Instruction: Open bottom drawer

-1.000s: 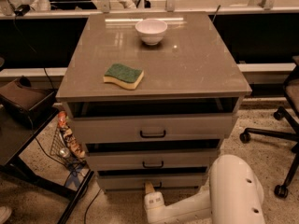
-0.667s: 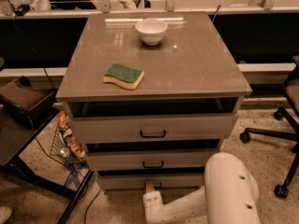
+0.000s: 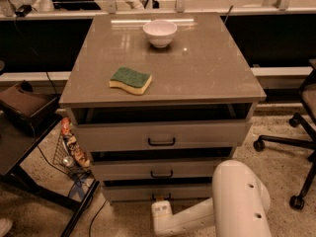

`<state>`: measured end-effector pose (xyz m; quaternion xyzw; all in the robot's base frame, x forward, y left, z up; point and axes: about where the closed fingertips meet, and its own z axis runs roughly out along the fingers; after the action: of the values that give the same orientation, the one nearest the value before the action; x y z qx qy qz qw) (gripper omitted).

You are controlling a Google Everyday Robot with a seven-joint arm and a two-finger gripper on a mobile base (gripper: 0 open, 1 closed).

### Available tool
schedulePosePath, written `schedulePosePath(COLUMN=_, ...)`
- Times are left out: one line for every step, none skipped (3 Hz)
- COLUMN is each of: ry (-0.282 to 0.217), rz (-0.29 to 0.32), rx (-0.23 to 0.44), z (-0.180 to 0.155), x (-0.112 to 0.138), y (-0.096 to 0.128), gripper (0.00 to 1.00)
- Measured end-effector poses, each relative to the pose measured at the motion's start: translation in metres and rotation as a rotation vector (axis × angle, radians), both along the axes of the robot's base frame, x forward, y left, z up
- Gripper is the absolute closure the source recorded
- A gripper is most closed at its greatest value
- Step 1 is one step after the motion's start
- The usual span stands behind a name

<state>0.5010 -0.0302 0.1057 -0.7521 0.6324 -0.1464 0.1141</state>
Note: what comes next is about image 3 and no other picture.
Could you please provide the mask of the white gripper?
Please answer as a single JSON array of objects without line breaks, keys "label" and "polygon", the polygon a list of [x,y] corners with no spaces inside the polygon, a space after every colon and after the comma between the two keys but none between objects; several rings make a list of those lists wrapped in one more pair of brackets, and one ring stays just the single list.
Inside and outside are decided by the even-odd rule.
[{"label": "white gripper", "polygon": [[151,205],[152,218],[161,220],[173,215],[171,204],[167,199],[158,197]]}]

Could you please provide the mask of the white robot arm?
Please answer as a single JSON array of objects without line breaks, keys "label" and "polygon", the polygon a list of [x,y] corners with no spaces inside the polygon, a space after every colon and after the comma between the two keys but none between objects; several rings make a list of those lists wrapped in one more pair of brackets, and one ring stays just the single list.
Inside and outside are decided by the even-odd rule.
[{"label": "white robot arm", "polygon": [[154,232],[158,237],[213,226],[216,237],[272,237],[267,219],[271,198],[266,186],[245,164],[220,163],[212,177],[212,197],[173,213],[166,200],[151,205]]}]

